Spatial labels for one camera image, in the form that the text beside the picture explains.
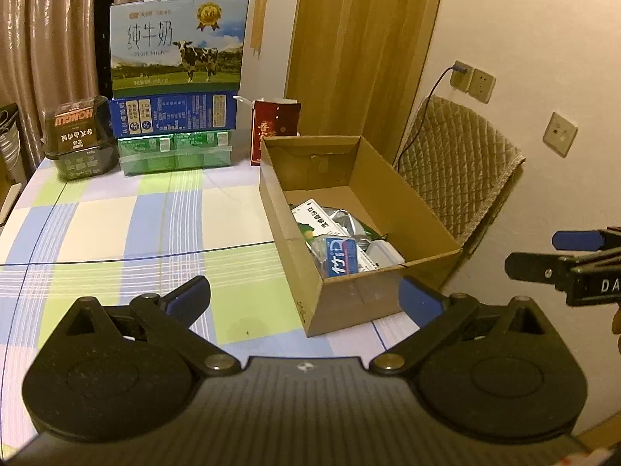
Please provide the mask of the person's right hand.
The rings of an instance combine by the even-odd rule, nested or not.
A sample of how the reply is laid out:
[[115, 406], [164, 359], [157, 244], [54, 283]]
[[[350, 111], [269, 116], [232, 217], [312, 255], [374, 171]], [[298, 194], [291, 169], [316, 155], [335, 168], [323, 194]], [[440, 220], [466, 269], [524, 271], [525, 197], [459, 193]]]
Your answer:
[[618, 350], [621, 352], [621, 305], [618, 305], [618, 310], [612, 319], [612, 333], [617, 337]]

